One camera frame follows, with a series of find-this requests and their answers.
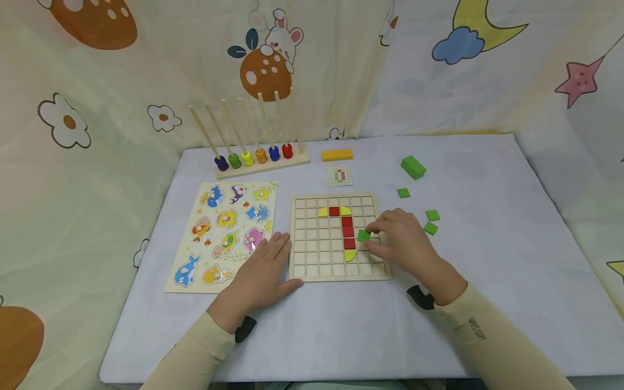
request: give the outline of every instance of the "yellow rectangular block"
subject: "yellow rectangular block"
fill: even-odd
[[[338,160],[352,160],[353,149],[324,150],[321,152],[321,157],[323,158],[324,162],[338,161]]]

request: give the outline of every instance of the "pink star print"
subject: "pink star print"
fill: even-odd
[[[572,107],[581,95],[598,90],[594,75],[604,59],[605,56],[602,56],[591,65],[568,62],[568,79],[555,89],[555,92],[560,94],[568,94],[568,108]]]

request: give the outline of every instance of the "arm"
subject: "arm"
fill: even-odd
[[[400,208],[386,211],[366,230],[388,235],[385,246],[370,241],[365,245],[429,290],[436,313],[489,389],[574,389],[507,317],[436,253],[413,214]]]
[[[472,285],[451,304],[435,305],[435,311],[489,389],[574,390],[546,355]]]
[[[234,348],[234,332],[245,315],[285,298],[303,286],[292,279],[280,284],[291,242],[288,233],[262,240],[225,288],[150,374],[143,390],[206,390],[212,376]]]

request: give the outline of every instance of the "green square tile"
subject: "green square tile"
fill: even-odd
[[[360,229],[358,232],[358,241],[364,242],[371,239],[371,234],[366,230]]]
[[[429,211],[427,211],[427,218],[430,221],[439,221],[440,220],[440,214],[438,214],[437,210],[429,210]]]
[[[424,228],[422,228],[425,232],[429,233],[430,235],[435,235],[437,232],[437,226],[435,226],[433,223],[431,222],[427,222],[427,225],[425,225]]]
[[[399,193],[399,198],[409,198],[410,194],[407,188],[399,188],[396,190]]]

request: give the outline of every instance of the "green tile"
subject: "green tile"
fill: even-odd
[[[429,211],[427,211],[427,218],[430,221],[439,221],[440,220],[440,214],[438,214],[437,210],[429,210]]]
[[[360,229],[358,232],[358,241],[364,242],[371,239],[371,234],[366,230]]]
[[[399,198],[409,198],[409,191],[407,188],[399,188],[396,190],[399,193]]]
[[[421,178],[427,168],[423,166],[414,156],[407,156],[401,161],[401,168],[407,172],[414,180]]]
[[[427,222],[427,225],[425,225],[424,228],[422,228],[425,232],[429,233],[430,235],[435,235],[437,232],[437,226],[434,225],[431,222]]]

